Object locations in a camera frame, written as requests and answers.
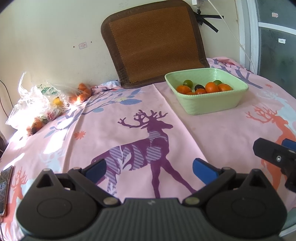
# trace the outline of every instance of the frosted glass panel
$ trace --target frosted glass panel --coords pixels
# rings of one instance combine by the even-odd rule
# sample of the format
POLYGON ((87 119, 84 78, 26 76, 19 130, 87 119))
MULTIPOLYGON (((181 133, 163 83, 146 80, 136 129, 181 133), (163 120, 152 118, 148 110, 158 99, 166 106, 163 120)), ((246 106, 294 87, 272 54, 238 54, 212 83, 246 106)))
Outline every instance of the frosted glass panel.
POLYGON ((296 98, 296 35, 259 28, 259 36, 259 75, 296 98))
POLYGON ((296 29, 296 6, 289 0, 256 0, 256 4, 259 22, 296 29))

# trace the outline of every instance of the orange deer print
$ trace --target orange deer print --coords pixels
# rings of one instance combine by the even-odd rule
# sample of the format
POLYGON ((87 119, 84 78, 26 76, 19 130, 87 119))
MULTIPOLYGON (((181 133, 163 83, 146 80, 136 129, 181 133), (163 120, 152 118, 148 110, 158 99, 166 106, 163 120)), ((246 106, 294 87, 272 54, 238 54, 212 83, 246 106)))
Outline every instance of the orange deer print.
MULTIPOLYGON (((257 106, 254 106, 254 111, 260 118, 253 117, 250 112, 246 113, 247 118, 259 121, 261 123, 267 123, 271 121, 272 123, 275 123, 276 126, 283 132, 282 135, 277 139, 276 144, 281 145, 282 141, 286 138, 296 141, 293 132, 287 126, 285 126, 288 124, 288 122, 281 116, 277 115, 277 111, 273 112, 271 109, 266 109, 265 107, 259 108, 257 106)), ((261 159, 261 164, 266 166, 272 175, 272 185, 274 189, 277 190, 281 181, 281 169, 263 159, 261 159)))
POLYGON ((17 174, 15 175, 14 184, 11 183, 11 188, 13 189, 14 193, 13 193, 11 202, 8 203, 8 205, 7 205, 7 215, 6 215, 6 217, 2 218, 2 223, 5 223, 5 231, 4 231, 3 235, 6 236, 7 240, 12 240, 10 228, 11 228, 11 223, 13 221, 13 217, 15 215, 17 198, 19 198, 20 200, 23 199, 21 185, 26 184, 26 183, 27 183, 27 175, 26 175, 26 172, 24 172, 22 175, 22 167, 21 167, 21 169, 18 170, 17 174))

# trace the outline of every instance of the orange flower print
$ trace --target orange flower print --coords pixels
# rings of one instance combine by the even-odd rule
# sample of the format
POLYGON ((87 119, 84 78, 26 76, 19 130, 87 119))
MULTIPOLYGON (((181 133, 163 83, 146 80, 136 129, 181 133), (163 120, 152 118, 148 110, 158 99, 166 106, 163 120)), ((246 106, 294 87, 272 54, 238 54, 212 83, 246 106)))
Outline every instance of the orange flower print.
POLYGON ((82 139, 83 137, 84 137, 84 135, 85 135, 85 131, 81 131, 81 132, 75 132, 74 133, 74 138, 76 139, 76 140, 79 140, 79 139, 82 139))

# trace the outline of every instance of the ribbed gray surface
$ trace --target ribbed gray surface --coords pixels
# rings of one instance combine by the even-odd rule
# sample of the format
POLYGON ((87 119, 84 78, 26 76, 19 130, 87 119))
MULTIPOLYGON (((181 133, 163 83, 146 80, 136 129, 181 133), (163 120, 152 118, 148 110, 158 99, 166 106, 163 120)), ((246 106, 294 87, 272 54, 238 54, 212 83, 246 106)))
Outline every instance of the ribbed gray surface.
MULTIPOLYGON (((37 239, 26 237, 24 240, 37 239)), ((184 207, 177 199, 126 199, 122 206, 104 209, 86 231, 64 240, 243 241, 217 231, 199 209, 184 207)), ((279 240, 276 236, 261 239, 279 240)))

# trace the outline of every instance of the bed sheet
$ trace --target bed sheet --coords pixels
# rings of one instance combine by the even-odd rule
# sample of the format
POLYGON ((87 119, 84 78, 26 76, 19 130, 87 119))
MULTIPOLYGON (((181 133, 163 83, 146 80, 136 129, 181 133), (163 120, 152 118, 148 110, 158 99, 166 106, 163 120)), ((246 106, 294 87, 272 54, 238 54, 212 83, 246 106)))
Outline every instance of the bed sheet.
POLYGON ((1 169, 15 166, 8 215, 1 225, 5 240, 22 238, 15 211, 42 169, 66 172, 102 157, 107 172, 99 186, 121 201, 126 197, 182 200, 204 186, 193 170, 194 159, 201 158, 238 172, 261 168, 286 207, 293 207, 296 195, 284 188, 278 170, 255 157, 252 145, 258 137, 275 142, 295 139, 295 99, 232 60, 208 61, 249 84, 235 109, 189 116, 166 83, 131 90, 106 91, 99 86, 87 102, 35 135, 23 137, 17 132, 0 162, 1 169))

